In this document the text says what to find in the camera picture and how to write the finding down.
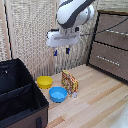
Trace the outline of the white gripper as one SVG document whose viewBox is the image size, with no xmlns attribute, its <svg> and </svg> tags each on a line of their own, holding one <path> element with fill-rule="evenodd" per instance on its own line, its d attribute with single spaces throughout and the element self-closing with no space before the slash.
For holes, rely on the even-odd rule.
<svg viewBox="0 0 128 128">
<path fill-rule="evenodd" d="M 57 48 L 58 46 L 69 45 L 66 48 L 66 54 L 70 53 L 70 45 L 76 44 L 79 42 L 79 28 L 69 28 L 69 29 L 51 29 L 47 32 L 47 42 L 46 44 L 49 47 L 54 48 L 54 56 L 58 55 Z"/>
</svg>

